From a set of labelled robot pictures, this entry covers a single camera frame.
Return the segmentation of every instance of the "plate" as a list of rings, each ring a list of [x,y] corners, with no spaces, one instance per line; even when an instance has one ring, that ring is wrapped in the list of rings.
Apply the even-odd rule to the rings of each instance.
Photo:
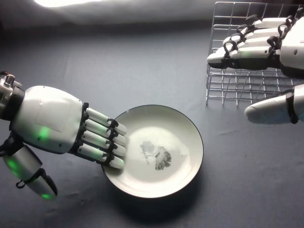
[[[199,171],[203,141],[194,123],[181,112],[161,105],[130,109],[116,118],[128,133],[125,168],[103,167],[120,190],[158,198],[185,187]]]

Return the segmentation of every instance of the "metal dish rack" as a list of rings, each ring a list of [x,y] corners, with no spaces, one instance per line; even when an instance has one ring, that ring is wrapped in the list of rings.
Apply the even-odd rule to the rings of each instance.
[[[287,17],[295,15],[301,5],[270,4],[254,2],[216,2],[209,55],[223,46],[226,37],[236,33],[237,27],[245,23],[246,17],[257,14],[260,18]],[[284,76],[279,69],[266,70],[214,69],[207,65],[207,95],[209,98],[232,100],[239,105],[240,101],[255,102],[258,99],[275,96],[295,85],[304,84],[303,80]]]

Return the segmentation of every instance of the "plate rim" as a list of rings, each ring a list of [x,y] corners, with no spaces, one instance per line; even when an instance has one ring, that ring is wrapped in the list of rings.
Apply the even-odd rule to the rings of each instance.
[[[189,184],[189,183],[197,176],[197,174],[199,173],[199,171],[200,171],[200,169],[201,169],[201,167],[202,167],[202,164],[203,164],[204,154],[205,154],[205,153],[204,153],[204,152],[205,152],[205,151],[204,151],[204,142],[203,142],[203,139],[202,139],[202,137],[201,137],[200,131],[198,130],[197,126],[194,124],[194,122],[193,122],[188,116],[186,116],[184,113],[180,112],[179,110],[176,110],[175,108],[171,108],[171,107],[168,107],[168,106],[165,106],[165,105],[161,105],[161,104],[156,104],[156,105],[155,105],[155,104],[144,104],[144,105],[136,106],[136,107],[134,107],[134,108],[131,108],[131,109],[128,109],[128,110],[124,111],[123,113],[121,113],[120,115],[118,115],[118,116],[115,118],[115,120],[116,120],[119,116],[125,114],[126,112],[128,112],[128,111],[130,111],[130,110],[132,110],[132,109],[135,109],[135,108],[143,107],[143,106],[160,106],[160,107],[165,107],[165,108],[173,109],[174,111],[177,111],[177,112],[179,112],[180,114],[182,114],[183,116],[185,116],[185,117],[186,117],[188,120],[190,120],[190,122],[194,125],[194,127],[195,127],[196,130],[197,130],[197,132],[199,133],[200,140],[201,140],[201,144],[202,144],[202,146],[203,146],[203,151],[202,151],[202,152],[203,152],[203,156],[202,156],[202,158],[201,158],[201,163],[200,163],[200,165],[199,165],[199,169],[198,169],[198,171],[196,172],[196,174],[195,174],[192,178],[190,178],[190,180],[189,180],[182,188],[177,189],[177,190],[173,191],[173,192],[170,193],[170,194],[166,194],[166,195],[163,195],[163,196],[157,196],[157,197],[143,197],[143,196],[137,196],[137,195],[128,193],[128,192],[126,192],[126,191],[120,189],[119,187],[117,187],[117,186],[110,180],[110,178],[106,175],[105,170],[104,170],[104,166],[103,166],[103,165],[101,165],[101,168],[102,168],[102,170],[103,170],[103,172],[104,172],[104,175],[107,177],[108,181],[110,181],[110,183],[111,183],[112,185],[114,185],[118,190],[120,190],[120,191],[122,191],[122,192],[124,192],[124,193],[126,193],[126,194],[128,194],[128,195],[131,195],[131,196],[134,196],[134,197],[138,197],[138,198],[143,198],[143,199],[156,199],[156,198],[162,198],[162,197],[170,196],[170,195],[172,195],[172,194],[174,194],[174,193],[176,193],[176,192],[178,192],[178,191],[184,189],[186,186],[188,186],[188,184]]]

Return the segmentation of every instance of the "metal grid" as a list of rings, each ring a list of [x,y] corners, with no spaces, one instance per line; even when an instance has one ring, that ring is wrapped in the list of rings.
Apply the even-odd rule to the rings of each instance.
[[[213,14],[209,55],[223,46],[226,37],[236,33],[237,27],[245,23],[246,17],[257,14],[261,18],[287,17],[295,15],[301,5],[269,4],[253,2],[216,2]],[[207,95],[220,98],[222,104],[233,100],[255,102],[257,99],[275,96],[303,80],[284,76],[279,69],[253,71],[244,69],[214,69],[207,65]]]

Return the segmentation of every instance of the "robotic hand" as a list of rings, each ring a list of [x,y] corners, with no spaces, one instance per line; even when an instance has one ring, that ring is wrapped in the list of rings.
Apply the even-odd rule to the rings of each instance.
[[[208,64],[219,69],[280,68],[286,76],[303,79],[303,14],[300,8],[294,18],[248,17],[237,33],[224,40],[223,47],[208,56]]]
[[[24,143],[56,153],[78,157],[121,169],[127,139],[126,127],[59,89],[34,86],[26,91],[7,72],[0,77],[0,118],[10,121],[10,136],[0,146],[0,156],[20,182],[45,199],[57,188],[42,162]]]

